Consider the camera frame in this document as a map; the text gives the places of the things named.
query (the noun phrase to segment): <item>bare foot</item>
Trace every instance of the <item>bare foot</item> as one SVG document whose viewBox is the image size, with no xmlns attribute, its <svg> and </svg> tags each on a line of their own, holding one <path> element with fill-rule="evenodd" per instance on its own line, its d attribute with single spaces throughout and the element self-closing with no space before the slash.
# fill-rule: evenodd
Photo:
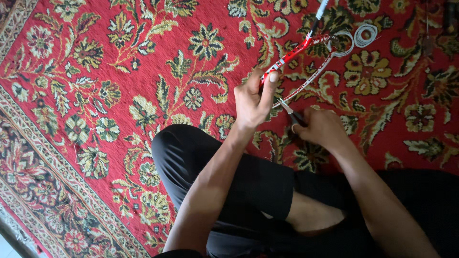
<svg viewBox="0 0 459 258">
<path fill-rule="evenodd" d="M 285 220 L 297 232 L 316 235 L 340 223 L 345 217 L 342 210 L 294 191 L 290 212 Z"/>
</svg>

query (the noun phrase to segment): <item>scissors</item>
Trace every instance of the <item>scissors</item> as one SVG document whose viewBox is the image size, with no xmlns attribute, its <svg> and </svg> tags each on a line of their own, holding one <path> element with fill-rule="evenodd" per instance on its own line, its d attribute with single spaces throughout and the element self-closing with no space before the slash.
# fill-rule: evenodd
<svg viewBox="0 0 459 258">
<path fill-rule="evenodd" d="M 300 113 L 293 111 L 283 99 L 279 98 L 279 102 L 282 105 L 282 107 L 287 111 L 291 118 L 292 125 L 294 124 L 299 124 L 302 127 L 307 127 L 308 125 L 303 121 L 303 116 L 300 115 Z"/>
</svg>

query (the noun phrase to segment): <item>fingernail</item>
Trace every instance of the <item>fingernail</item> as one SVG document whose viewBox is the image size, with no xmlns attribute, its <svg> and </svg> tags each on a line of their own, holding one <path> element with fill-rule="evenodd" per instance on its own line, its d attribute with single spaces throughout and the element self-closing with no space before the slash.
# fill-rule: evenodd
<svg viewBox="0 0 459 258">
<path fill-rule="evenodd" d="M 277 82 L 277 79 L 279 79 L 279 74 L 277 72 L 272 72 L 269 76 L 269 81 L 275 83 Z"/>
</svg>

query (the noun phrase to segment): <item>forearm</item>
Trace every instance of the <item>forearm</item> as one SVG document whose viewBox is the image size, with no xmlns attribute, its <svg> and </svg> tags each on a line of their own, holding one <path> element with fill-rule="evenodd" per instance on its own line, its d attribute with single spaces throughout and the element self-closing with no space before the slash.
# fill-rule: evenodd
<svg viewBox="0 0 459 258">
<path fill-rule="evenodd" d="M 253 135 L 253 131 L 241 129 L 237 123 L 185 196 L 164 251 L 194 249 L 205 254 L 209 232 L 222 210 L 236 168 Z"/>
<path fill-rule="evenodd" d="M 349 140 L 332 151 L 374 240 L 391 257 L 439 257 L 429 239 L 387 184 Z"/>
</svg>

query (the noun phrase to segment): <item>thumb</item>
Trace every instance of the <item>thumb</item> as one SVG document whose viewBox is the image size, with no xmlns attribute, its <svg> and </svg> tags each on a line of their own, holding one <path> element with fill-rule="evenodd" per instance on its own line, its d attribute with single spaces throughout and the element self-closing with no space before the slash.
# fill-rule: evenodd
<svg viewBox="0 0 459 258">
<path fill-rule="evenodd" d="M 279 73 L 274 71 L 268 74 L 264 81 L 263 93 L 261 93 L 260 104 L 261 108 L 271 109 L 273 105 L 274 93 L 276 92 L 277 81 L 279 80 Z"/>
<path fill-rule="evenodd" d="M 311 139 L 311 130 L 308 127 L 302 127 L 301 125 L 295 123 L 291 126 L 291 130 L 303 140 Z"/>
</svg>

